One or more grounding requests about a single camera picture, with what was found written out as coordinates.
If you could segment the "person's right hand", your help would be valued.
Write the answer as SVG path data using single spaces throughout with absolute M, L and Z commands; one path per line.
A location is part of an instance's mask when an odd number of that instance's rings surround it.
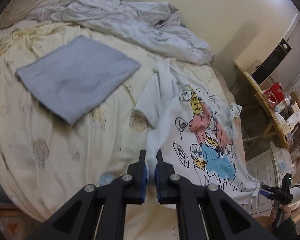
M 288 205 L 282 205 L 279 202 L 274 202 L 273 208 L 270 213 L 270 224 L 274 225 L 275 220 L 277 218 L 277 213 L 281 212 L 281 215 L 279 215 L 279 221 L 276 224 L 278 227 L 281 225 L 284 221 L 286 221 L 291 216 L 291 208 Z

